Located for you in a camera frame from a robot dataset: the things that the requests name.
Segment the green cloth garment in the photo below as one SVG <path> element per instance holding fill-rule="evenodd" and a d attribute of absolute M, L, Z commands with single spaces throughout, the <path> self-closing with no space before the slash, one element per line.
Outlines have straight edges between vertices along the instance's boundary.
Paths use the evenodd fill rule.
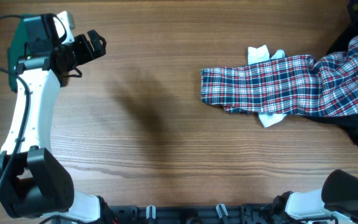
<path fill-rule="evenodd" d="M 14 37 L 11 41 L 11 45 L 7 49 L 7 66 L 9 73 L 13 74 L 15 72 L 14 67 L 17 64 L 19 57 L 25 54 L 25 43 L 27 41 L 28 36 L 25 29 L 24 21 L 20 20 L 14 33 Z"/>

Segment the red blue plaid shirt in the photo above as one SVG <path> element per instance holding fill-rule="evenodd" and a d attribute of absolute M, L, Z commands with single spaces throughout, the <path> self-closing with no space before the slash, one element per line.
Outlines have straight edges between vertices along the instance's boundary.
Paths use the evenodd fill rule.
<path fill-rule="evenodd" d="M 201 70 L 201 101 L 227 113 L 358 114 L 358 36 L 344 52 Z"/>

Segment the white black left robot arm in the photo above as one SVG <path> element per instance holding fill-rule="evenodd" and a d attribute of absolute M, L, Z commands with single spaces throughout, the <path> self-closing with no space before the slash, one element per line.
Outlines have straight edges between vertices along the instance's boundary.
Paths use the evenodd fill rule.
<path fill-rule="evenodd" d="M 12 218 L 109 223 L 113 214 L 99 196 L 76 191 L 51 152 L 53 108 L 61 79 L 80 77 L 79 66 L 102 57 L 106 41 L 95 30 L 72 36 L 32 36 L 17 59 L 17 101 L 0 152 L 0 204 Z"/>

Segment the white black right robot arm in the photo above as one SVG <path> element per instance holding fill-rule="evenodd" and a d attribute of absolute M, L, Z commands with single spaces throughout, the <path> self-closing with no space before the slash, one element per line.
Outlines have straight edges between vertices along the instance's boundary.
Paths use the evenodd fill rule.
<path fill-rule="evenodd" d="M 358 178 L 338 169 L 320 189 L 285 192 L 273 201 L 274 223 L 358 223 Z"/>

